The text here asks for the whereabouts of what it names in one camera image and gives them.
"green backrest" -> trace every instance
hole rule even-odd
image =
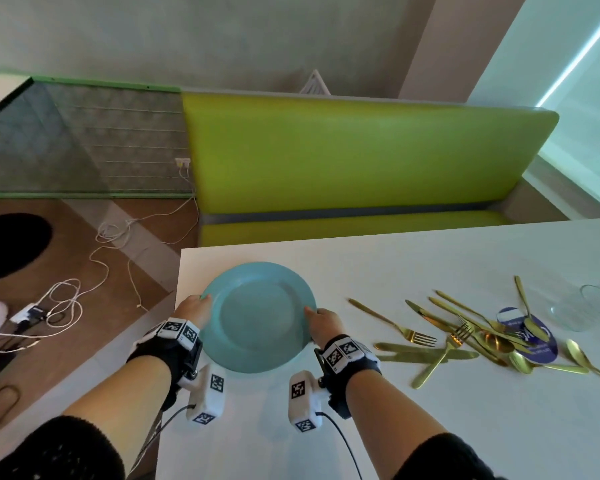
[[[528,108],[182,97],[208,214],[500,200],[558,122]]]

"tabletop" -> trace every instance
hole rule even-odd
[[[182,250],[176,302],[199,294],[218,274],[245,262],[287,266],[311,286],[318,306],[336,311],[348,333],[366,345],[406,343],[390,326],[352,307],[355,298],[398,323],[438,338],[444,333],[405,304],[442,290],[487,316],[523,307],[519,274],[534,315],[559,339],[572,338],[600,368],[600,328],[575,333],[552,320],[549,307],[577,285],[600,282],[600,219],[270,242]],[[208,358],[201,358],[201,363]],[[559,358],[557,363],[567,361]],[[461,436],[494,469],[518,478],[600,478],[600,377],[549,369],[526,376],[480,357],[442,364],[419,390],[424,366],[383,363],[383,374]],[[298,433],[287,419],[288,381],[320,367],[311,347],[262,374],[228,372],[223,416],[193,428],[180,415],[160,438],[158,480],[352,479],[353,462],[333,425]],[[181,391],[172,411],[186,405]],[[324,410],[330,412],[325,404]],[[335,413],[365,480],[377,478],[352,420]]]

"black sleeve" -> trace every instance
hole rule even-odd
[[[125,480],[118,452],[91,423],[60,416],[0,461],[0,480]]]
[[[451,433],[433,436],[418,446],[393,478],[496,480],[491,469],[478,458],[471,446]]]

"power cord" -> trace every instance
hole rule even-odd
[[[349,453],[351,453],[351,457],[353,459],[353,464],[356,466],[356,470],[358,471],[358,476],[360,477],[360,480],[362,480],[362,473],[360,473],[360,468],[358,468],[358,462],[356,461],[356,457],[353,455],[353,451],[351,450],[351,447],[349,446],[349,442],[347,441],[347,439],[344,437],[344,434],[342,432],[342,430],[340,429],[340,427],[336,424],[336,421],[334,421],[331,416],[329,416],[326,413],[322,413],[322,412],[317,412],[316,413],[317,416],[324,416],[325,418],[327,418],[329,421],[331,421],[331,423],[336,427],[336,429],[338,430],[338,433],[342,436],[342,439],[344,440],[344,444],[346,444],[347,448],[349,449]]]
[[[34,345],[37,345],[40,342],[40,339],[47,339],[49,337],[55,337],[56,335],[59,335],[60,333],[68,330],[73,325],[78,323],[78,321],[80,320],[80,318],[82,317],[82,314],[84,312],[82,305],[80,304],[80,301],[78,301],[79,298],[87,293],[97,290],[97,288],[101,287],[104,284],[104,282],[106,282],[107,279],[109,278],[109,272],[110,272],[109,266],[106,263],[104,263],[103,261],[94,259],[93,255],[96,254],[101,249],[122,249],[122,248],[124,248],[127,245],[127,243],[129,242],[129,240],[131,239],[131,235],[132,235],[131,228],[132,228],[133,224],[142,222],[145,219],[149,219],[150,217],[173,215],[177,211],[182,209],[190,201],[193,201],[194,204],[196,205],[196,214],[197,214],[196,222],[189,228],[187,233],[184,234],[179,240],[177,240],[175,242],[162,241],[162,243],[167,244],[167,245],[174,245],[174,244],[179,243],[186,236],[189,235],[189,233],[194,229],[194,227],[196,227],[198,225],[198,222],[200,222],[200,208],[198,207],[198,202],[196,201],[196,189],[189,179],[189,169],[187,168],[187,176],[186,177],[182,174],[181,168],[178,170],[178,175],[182,179],[184,179],[184,181],[186,181],[189,185],[191,185],[192,194],[189,199],[187,199],[185,202],[180,204],[174,211],[168,212],[167,214],[158,212],[155,214],[151,214],[149,216],[140,217],[139,219],[127,219],[125,221],[125,225],[123,227],[120,227],[115,224],[108,224],[108,223],[103,223],[98,227],[98,233],[96,234],[96,238],[95,238],[96,242],[101,243],[101,244],[110,244],[119,239],[123,239],[123,242],[121,243],[120,246],[99,246],[94,251],[92,251],[91,254],[89,254],[89,261],[104,266],[104,268],[106,270],[104,278],[98,284],[96,284],[96,286],[94,286],[86,291],[81,291],[82,282],[77,278],[70,278],[68,280],[58,282],[58,283],[54,284],[53,286],[51,286],[51,288],[49,288],[49,290],[42,296],[42,298],[40,298],[35,303],[35,306],[39,306],[40,303],[42,303],[42,301],[45,299],[51,300],[53,303],[55,303],[55,305],[53,305],[51,307],[51,309],[49,309],[49,311],[46,314],[46,316],[44,317],[43,321],[49,327],[59,328],[60,330],[55,333],[50,333],[48,335],[23,335],[21,333],[0,333],[0,337],[35,339],[35,341],[33,341],[32,343],[30,343],[26,346],[17,347],[17,348],[13,348],[13,349],[11,349],[11,347],[9,347],[8,350],[0,350],[0,354],[14,353],[14,352],[26,350],[30,347],[33,347]],[[146,248],[144,250],[140,251],[138,256],[140,256],[140,254],[142,254],[145,250],[146,250]],[[129,275],[129,280],[131,281],[131,284],[136,293],[136,297],[138,298],[137,307],[142,308],[144,311],[148,312],[149,310],[147,310],[142,304],[142,298],[140,297],[140,293],[138,293],[133,276],[131,275],[130,262],[131,262],[131,258],[129,258],[129,260],[127,262],[127,271],[128,271],[128,275]],[[70,298],[57,299],[54,297],[54,293],[57,292],[58,288],[61,288],[61,287],[69,287],[73,290]],[[59,324],[59,322],[61,322],[63,320],[63,318],[66,316],[65,312],[69,313],[69,317],[70,317],[69,322],[66,322],[64,324]],[[51,318],[54,317],[55,315],[62,315],[63,318],[55,319],[52,321]]]
[[[183,411],[185,411],[187,409],[193,409],[195,407],[196,407],[195,404],[188,404],[186,406],[181,407],[179,410],[177,410],[176,412],[174,412],[174,414],[172,414],[171,417],[164,424],[161,424],[161,425],[159,425],[158,427],[155,428],[155,430],[153,431],[153,434],[151,435],[151,437],[149,438],[149,440],[147,441],[147,443],[145,443],[144,446],[140,449],[140,452],[138,453],[138,458],[137,458],[136,462],[134,463],[134,466],[131,467],[131,470],[129,470],[129,475],[131,475],[131,472],[133,472],[137,468],[137,466],[140,465],[140,462],[144,458],[144,454],[148,450],[149,446],[152,445],[152,443],[160,435],[160,433],[162,432],[162,430],[167,427],[167,425],[171,422],[171,420],[173,420],[173,418],[175,418],[181,412],[183,412]]]

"wall socket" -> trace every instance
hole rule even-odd
[[[176,158],[174,159],[176,160],[176,167],[178,168],[189,168],[189,165],[191,164],[191,160],[188,158]]]

